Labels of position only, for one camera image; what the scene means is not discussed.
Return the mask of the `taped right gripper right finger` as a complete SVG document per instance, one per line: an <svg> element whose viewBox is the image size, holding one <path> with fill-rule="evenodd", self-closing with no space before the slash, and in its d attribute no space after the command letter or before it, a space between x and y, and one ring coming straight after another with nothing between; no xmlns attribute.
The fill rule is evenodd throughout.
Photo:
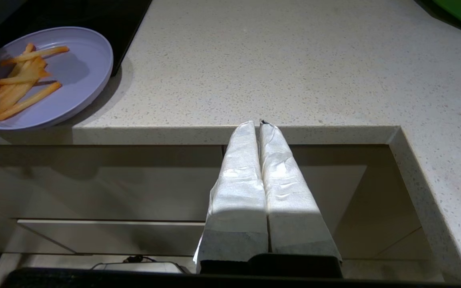
<svg viewBox="0 0 461 288"><path fill-rule="evenodd" d="M331 256L341 264L341 254L283 133L262 122L259 135L271 251Z"/></svg>

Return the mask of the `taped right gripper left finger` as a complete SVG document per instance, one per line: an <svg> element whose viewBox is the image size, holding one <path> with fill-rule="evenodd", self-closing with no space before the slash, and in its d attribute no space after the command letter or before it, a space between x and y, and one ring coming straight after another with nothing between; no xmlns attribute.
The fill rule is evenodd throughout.
<svg viewBox="0 0 461 288"><path fill-rule="evenodd" d="M203 261L247 262L269 251L267 201L261 176L255 124L232 133L210 199L202 236L194 254Z"/></svg>

